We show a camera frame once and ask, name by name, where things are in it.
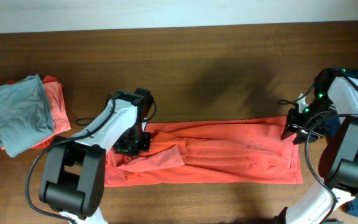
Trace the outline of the orange printed t-shirt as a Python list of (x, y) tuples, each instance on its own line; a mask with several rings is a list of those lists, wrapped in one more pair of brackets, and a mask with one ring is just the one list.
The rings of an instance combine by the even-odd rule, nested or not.
[(282, 140), (285, 117), (149, 123), (150, 149), (109, 151), (105, 187), (156, 184), (301, 184), (298, 146)]

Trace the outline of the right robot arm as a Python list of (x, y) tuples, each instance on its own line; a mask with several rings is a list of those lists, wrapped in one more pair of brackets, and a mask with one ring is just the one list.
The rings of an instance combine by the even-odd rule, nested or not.
[(325, 68), (293, 105), (281, 139), (294, 137), (303, 144), (306, 165), (316, 182), (291, 207), (285, 207), (274, 223), (328, 223), (341, 205), (358, 198), (358, 70)]

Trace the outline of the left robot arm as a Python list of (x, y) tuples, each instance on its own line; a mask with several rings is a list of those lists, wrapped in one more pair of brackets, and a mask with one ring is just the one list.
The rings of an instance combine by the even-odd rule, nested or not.
[(40, 201), (70, 223), (104, 223), (99, 209), (104, 192), (105, 162), (110, 150), (128, 156), (147, 152), (145, 131), (155, 106), (150, 91), (117, 91), (102, 113), (70, 138), (57, 138), (46, 150)]

